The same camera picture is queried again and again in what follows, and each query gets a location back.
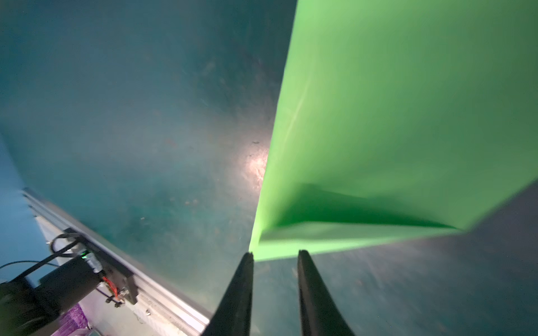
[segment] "purple object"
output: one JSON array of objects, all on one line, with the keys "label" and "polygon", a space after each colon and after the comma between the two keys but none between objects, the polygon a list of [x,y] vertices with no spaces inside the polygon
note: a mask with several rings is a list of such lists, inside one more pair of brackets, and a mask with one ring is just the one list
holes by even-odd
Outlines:
[{"label": "purple object", "polygon": [[88,327],[88,319],[86,319],[86,316],[78,303],[68,312],[60,316],[59,322],[60,328],[51,336],[68,336],[77,329]]}]

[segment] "green sheet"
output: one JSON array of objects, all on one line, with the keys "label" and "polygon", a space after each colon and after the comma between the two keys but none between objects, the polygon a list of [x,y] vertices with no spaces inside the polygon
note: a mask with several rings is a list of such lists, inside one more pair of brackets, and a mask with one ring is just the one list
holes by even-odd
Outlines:
[{"label": "green sheet", "polygon": [[464,232],[537,176],[537,1],[299,0],[250,250]]}]

